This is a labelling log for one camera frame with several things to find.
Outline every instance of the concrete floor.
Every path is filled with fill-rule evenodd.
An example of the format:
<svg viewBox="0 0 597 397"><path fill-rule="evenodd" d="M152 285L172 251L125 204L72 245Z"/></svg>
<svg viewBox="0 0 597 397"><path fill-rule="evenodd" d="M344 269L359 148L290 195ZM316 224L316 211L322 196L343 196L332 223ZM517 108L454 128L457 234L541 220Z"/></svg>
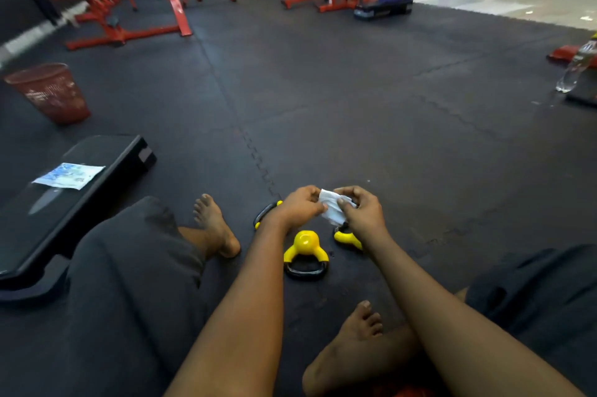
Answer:
<svg viewBox="0 0 597 397"><path fill-rule="evenodd" d="M173 22L166 0L138 2L118 8L123 25ZM187 16L191 38L66 52L86 26L6 69L68 63L93 115L57 128L1 85L0 202L78 140L138 133L158 163L127 203L157 196L184 224L209 192L244 248L255 214L304 184L377 193L394 238L451 291L506 252L593 242L597 112L554 98L562 69L544 58L586 31L422 4L372 23L279 0L205 0ZM308 227L331 265L321 281L285 281L281 396L301 395L304 367L359 301L385 329L403 321L367 258L322 220ZM213 310L242 261L207 266L203 304ZM65 301L0 308L6 395L58 393Z"/></svg>

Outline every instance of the bare foot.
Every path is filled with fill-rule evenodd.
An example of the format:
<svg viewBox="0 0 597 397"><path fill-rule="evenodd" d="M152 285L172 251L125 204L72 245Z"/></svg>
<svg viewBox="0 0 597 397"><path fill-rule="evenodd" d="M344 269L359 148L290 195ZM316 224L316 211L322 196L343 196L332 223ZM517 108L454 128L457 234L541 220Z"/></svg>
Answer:
<svg viewBox="0 0 597 397"><path fill-rule="evenodd" d="M203 194L195 201L195 220L212 234L219 245L218 252L226 257L232 258L241 251L241 244L238 242L230 227L222 217L220 207L214 202L209 194Z"/></svg>
<svg viewBox="0 0 597 397"><path fill-rule="evenodd" d="M346 367L343 362L358 364L363 359L349 357L351 355L347 352L353 350L350 348L351 344L379 337L382 335L382 330L382 317L378 313L371 314L371 303L369 301L359 303L340 328L338 335L305 370L304 393L308 397L314 397L347 384L348 380L344 375L353 367Z"/></svg>

